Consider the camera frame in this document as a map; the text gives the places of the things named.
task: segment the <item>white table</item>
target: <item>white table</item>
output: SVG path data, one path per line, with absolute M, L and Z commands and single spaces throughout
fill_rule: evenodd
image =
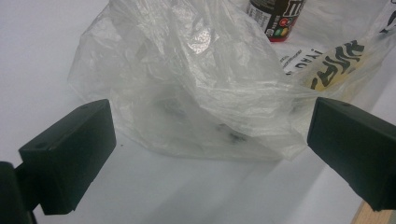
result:
M 83 104 L 67 85 L 79 36 L 107 0 L 0 1 L 0 160 Z M 396 124 L 396 50 L 355 103 Z M 118 144 L 75 212 L 50 223 L 349 223 L 361 199 L 312 151 L 294 161 L 166 157 Z

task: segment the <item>translucent plastic bag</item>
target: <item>translucent plastic bag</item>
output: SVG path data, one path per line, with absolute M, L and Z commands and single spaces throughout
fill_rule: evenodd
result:
M 392 3 L 367 8 L 371 17 L 364 31 L 329 34 L 344 26 L 326 22 L 321 26 L 333 29 L 321 28 L 329 32 L 312 36 L 304 30 L 314 33 L 308 27 L 319 19 L 307 17 L 322 16 L 318 10 L 335 10 L 326 14 L 335 19 L 353 13 L 309 2 L 290 42 L 271 45 L 238 7 L 245 6 L 240 0 L 238 6 L 228 0 L 110 0 L 81 37 L 69 82 L 86 101 L 108 98 L 116 127 L 149 149 L 207 159 L 292 159 L 306 148 L 315 99 L 352 97 L 395 43 L 383 12 L 394 10 Z M 359 15 L 354 20 L 366 18 L 361 11 L 353 14 Z M 387 26 L 388 33 L 380 34 Z M 364 63 L 351 63 L 342 74 L 347 78 L 325 91 L 310 89 L 315 74 L 326 69 L 326 57 L 337 57 L 335 47 L 356 39 L 364 50 L 346 50 Z M 288 71 L 285 62 L 292 64 L 293 52 L 307 46 L 320 50 L 320 57 L 300 71 Z

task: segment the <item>plastic bag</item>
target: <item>plastic bag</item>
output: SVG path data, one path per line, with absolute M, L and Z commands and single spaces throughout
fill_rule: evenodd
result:
M 81 37 L 69 82 L 86 101 L 108 98 L 116 127 L 149 149 L 292 159 L 306 148 L 315 99 L 353 97 L 395 44 L 385 20 L 395 6 L 369 3 L 308 0 L 289 41 L 272 45 L 240 0 L 110 0 Z M 337 46 L 353 55 L 339 58 Z M 320 54 L 291 71 L 301 48 Z M 328 71 L 332 57 L 342 63 Z M 312 90 L 318 72 L 329 79 L 334 67 L 346 78 Z

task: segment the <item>can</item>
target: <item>can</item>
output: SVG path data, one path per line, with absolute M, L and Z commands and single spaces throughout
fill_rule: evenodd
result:
M 304 4 L 305 0 L 249 0 L 247 14 L 271 42 L 282 42 L 289 37 Z

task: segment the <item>dark can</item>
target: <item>dark can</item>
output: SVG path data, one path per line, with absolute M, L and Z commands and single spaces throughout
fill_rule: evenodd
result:
M 249 0 L 247 14 L 259 23 L 271 42 L 285 41 L 305 0 Z

